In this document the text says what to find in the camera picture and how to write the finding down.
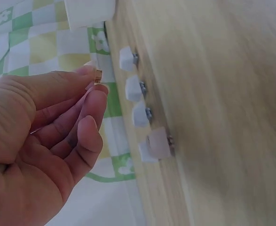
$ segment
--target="light wood surface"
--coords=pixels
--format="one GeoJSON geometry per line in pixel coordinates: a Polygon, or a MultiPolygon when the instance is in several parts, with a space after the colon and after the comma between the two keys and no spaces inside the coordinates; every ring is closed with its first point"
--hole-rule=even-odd
{"type": "Polygon", "coordinates": [[[176,159],[169,158],[160,163],[141,162],[138,144],[146,139],[151,128],[136,129],[133,126],[131,115],[135,103],[126,100],[125,97],[125,82],[128,77],[138,74],[147,85],[145,102],[152,108],[154,114],[151,127],[165,126],[167,128],[167,123],[165,114],[162,113],[164,110],[147,50],[134,14],[134,8],[130,2],[119,1],[114,19],[112,22],[107,22],[106,27],[122,113],[147,225],[188,226],[189,218],[176,159]],[[132,73],[119,68],[119,51],[126,46],[131,46],[133,51],[139,52],[138,70],[132,73]]]}
{"type": "Polygon", "coordinates": [[[170,225],[276,226],[276,1],[119,4],[176,142],[189,219],[170,225]]]}

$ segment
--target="checkered fabric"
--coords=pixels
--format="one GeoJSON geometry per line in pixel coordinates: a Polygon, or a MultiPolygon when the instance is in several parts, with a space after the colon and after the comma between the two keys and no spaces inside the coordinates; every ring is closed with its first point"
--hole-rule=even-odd
{"type": "Polygon", "coordinates": [[[73,71],[90,60],[103,70],[110,93],[100,129],[103,151],[87,177],[99,182],[134,179],[104,24],[71,32],[61,0],[25,0],[0,12],[0,77],[73,71]]]}

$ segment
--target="white plastic clip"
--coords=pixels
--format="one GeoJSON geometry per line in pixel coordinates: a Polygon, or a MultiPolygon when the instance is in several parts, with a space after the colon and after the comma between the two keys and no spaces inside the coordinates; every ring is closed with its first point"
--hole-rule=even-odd
{"type": "Polygon", "coordinates": [[[146,141],[139,144],[142,162],[157,162],[160,159],[172,156],[173,139],[167,136],[164,127],[153,130],[146,141]]]}
{"type": "Polygon", "coordinates": [[[144,82],[141,82],[138,75],[134,75],[126,80],[125,96],[127,100],[138,102],[142,95],[146,95],[146,87],[144,82]]]}
{"type": "Polygon", "coordinates": [[[135,127],[145,127],[151,122],[151,119],[151,110],[145,106],[143,101],[140,101],[134,106],[132,120],[135,127]]]}
{"type": "Polygon", "coordinates": [[[122,70],[132,72],[139,61],[138,54],[132,53],[129,46],[120,50],[119,66],[122,70]]]}

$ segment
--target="white plastic cap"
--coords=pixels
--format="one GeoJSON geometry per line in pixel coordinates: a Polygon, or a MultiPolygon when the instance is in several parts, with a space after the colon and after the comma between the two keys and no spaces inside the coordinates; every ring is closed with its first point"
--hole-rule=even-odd
{"type": "Polygon", "coordinates": [[[158,162],[157,158],[154,158],[150,155],[149,147],[146,141],[139,144],[139,151],[142,162],[158,162]]]}
{"type": "Polygon", "coordinates": [[[146,106],[143,101],[137,103],[132,112],[133,125],[135,127],[146,127],[149,124],[149,120],[146,114],[146,106]]]}
{"type": "Polygon", "coordinates": [[[120,50],[119,64],[124,71],[132,72],[134,70],[134,56],[129,46],[120,50]]]}
{"type": "Polygon", "coordinates": [[[134,75],[126,80],[125,96],[127,100],[138,102],[142,97],[142,90],[138,75],[134,75]]]}

